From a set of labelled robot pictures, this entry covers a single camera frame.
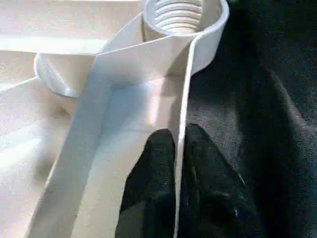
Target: white plastic molding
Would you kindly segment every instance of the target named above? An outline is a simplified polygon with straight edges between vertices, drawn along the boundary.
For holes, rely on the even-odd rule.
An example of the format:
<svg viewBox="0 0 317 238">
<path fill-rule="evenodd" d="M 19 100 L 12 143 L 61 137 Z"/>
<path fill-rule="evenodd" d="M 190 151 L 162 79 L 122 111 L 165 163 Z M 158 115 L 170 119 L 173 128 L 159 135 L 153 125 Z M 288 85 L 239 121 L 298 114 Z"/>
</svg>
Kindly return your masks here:
<svg viewBox="0 0 317 238">
<path fill-rule="evenodd" d="M 121 22 L 111 14 L 121 3 L 108 4 Z M 125 180 L 160 128 L 177 146 L 176 237 L 190 79 L 213 60 L 228 16 L 225 0 L 148 0 L 98 54 L 36 56 L 41 81 L 80 101 L 28 238 L 113 238 Z"/>
</svg>

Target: white plastic panel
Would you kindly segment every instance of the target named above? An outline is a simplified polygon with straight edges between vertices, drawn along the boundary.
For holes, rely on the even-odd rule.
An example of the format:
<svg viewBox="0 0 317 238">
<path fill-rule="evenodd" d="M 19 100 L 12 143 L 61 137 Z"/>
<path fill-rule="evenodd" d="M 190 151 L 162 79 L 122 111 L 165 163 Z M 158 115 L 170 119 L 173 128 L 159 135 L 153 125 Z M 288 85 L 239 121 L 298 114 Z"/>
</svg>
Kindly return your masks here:
<svg viewBox="0 0 317 238">
<path fill-rule="evenodd" d="M 2 0 L 0 50 L 96 54 L 141 9 L 140 0 Z"/>
</svg>

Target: dark background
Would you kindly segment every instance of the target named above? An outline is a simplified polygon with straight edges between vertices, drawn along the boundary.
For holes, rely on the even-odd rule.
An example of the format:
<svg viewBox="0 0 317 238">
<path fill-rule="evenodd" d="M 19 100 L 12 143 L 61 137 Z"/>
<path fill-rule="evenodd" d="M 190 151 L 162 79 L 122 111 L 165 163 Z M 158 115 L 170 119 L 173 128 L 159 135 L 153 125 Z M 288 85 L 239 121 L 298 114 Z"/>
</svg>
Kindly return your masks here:
<svg viewBox="0 0 317 238">
<path fill-rule="evenodd" d="M 192 77 L 188 122 L 250 190 L 269 237 L 317 237 L 317 1 L 241 0 Z"/>
</svg>

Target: white plastic cap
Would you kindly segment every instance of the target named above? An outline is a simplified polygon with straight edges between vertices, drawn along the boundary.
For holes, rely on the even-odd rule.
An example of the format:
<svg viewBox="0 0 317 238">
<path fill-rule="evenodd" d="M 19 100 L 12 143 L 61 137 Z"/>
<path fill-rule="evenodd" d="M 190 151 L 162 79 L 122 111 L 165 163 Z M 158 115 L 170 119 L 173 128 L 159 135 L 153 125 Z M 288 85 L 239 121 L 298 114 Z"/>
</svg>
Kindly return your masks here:
<svg viewBox="0 0 317 238">
<path fill-rule="evenodd" d="M 143 10 L 146 40 L 168 35 L 196 35 L 222 13 L 220 0 L 146 0 Z"/>
</svg>

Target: black cloth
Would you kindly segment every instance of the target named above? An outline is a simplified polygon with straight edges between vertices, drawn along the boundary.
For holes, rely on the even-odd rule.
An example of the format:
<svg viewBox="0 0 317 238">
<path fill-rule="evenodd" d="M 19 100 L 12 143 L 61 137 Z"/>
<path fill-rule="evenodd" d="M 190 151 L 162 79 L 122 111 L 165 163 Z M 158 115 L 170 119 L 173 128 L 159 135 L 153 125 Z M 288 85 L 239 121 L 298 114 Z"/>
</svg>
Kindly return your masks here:
<svg viewBox="0 0 317 238">
<path fill-rule="evenodd" d="M 316 0 L 242 0 L 192 77 L 188 122 L 243 177 L 270 238 L 317 237 Z"/>
<path fill-rule="evenodd" d="M 316 21 L 316 0 L 231 1 L 215 59 L 191 80 L 188 122 L 207 133 L 187 130 L 179 238 L 317 237 Z M 116 238 L 172 237 L 162 145 L 128 178 Z"/>
</svg>

